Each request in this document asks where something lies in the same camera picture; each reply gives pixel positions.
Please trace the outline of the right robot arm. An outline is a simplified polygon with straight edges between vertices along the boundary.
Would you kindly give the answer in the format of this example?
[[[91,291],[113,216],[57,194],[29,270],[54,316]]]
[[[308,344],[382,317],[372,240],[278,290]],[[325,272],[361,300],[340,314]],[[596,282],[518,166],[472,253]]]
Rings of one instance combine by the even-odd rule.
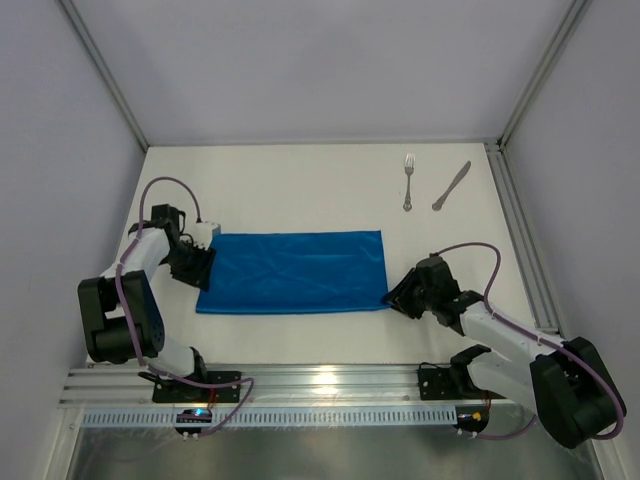
[[[487,294],[462,290],[440,255],[418,262],[383,301],[410,319],[430,313],[474,342],[445,367],[419,366],[422,398],[511,400],[565,448],[619,434],[626,406],[595,345],[507,318]]]

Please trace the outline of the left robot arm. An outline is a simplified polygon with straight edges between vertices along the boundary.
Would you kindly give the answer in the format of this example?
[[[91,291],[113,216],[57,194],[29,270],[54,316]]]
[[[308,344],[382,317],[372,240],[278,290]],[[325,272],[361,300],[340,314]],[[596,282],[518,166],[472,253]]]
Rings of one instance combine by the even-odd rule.
[[[201,292],[209,290],[216,255],[217,223],[198,218],[189,231],[186,213],[156,205],[151,218],[133,224],[129,245],[100,276],[80,282],[77,293],[85,344],[95,363],[138,360],[150,371],[189,386],[207,382],[204,359],[194,347],[165,330],[151,280],[166,265],[172,279]]]

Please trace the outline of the blue cloth napkin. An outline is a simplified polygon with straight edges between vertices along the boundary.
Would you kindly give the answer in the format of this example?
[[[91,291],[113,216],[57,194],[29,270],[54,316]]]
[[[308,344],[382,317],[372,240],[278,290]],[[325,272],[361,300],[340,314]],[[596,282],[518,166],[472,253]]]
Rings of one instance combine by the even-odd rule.
[[[210,288],[195,311],[210,315],[306,315],[388,307],[379,231],[223,233]]]

